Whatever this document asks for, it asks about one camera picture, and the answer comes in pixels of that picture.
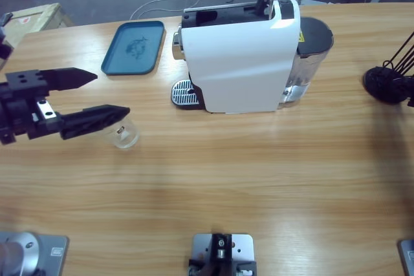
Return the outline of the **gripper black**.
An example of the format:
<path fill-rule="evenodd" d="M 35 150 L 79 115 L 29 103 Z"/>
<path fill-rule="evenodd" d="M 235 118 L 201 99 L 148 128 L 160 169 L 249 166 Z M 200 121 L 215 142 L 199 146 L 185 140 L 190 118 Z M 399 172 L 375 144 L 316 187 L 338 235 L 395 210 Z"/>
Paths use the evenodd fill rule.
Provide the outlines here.
<path fill-rule="evenodd" d="M 63 140 L 101 131 L 122 121 L 129 107 L 101 105 L 59 116 L 46 97 L 52 90 L 78 89 L 97 75 L 75 67 L 10 72 L 1 83 L 1 144 L 26 134 L 35 139 L 60 132 Z"/>

